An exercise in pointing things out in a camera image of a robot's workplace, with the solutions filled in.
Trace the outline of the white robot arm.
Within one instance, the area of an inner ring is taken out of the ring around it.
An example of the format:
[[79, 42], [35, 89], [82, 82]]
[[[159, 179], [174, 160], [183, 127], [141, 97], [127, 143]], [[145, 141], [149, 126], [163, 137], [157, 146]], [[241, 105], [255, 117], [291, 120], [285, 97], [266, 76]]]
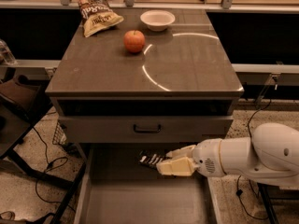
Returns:
[[207, 139], [166, 154], [162, 175], [242, 175], [273, 186], [299, 185], [299, 131], [279, 123], [258, 126], [250, 137]]

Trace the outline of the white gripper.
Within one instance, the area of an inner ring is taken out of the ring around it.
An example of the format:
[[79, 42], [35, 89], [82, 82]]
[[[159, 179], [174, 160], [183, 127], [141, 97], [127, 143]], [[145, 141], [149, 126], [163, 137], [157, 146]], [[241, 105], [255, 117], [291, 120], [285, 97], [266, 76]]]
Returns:
[[191, 176], [197, 169], [205, 177], [223, 177], [225, 172], [221, 167], [220, 147], [221, 139], [207, 139], [196, 146], [169, 151], [166, 157], [170, 159], [159, 162], [157, 170], [161, 175]]

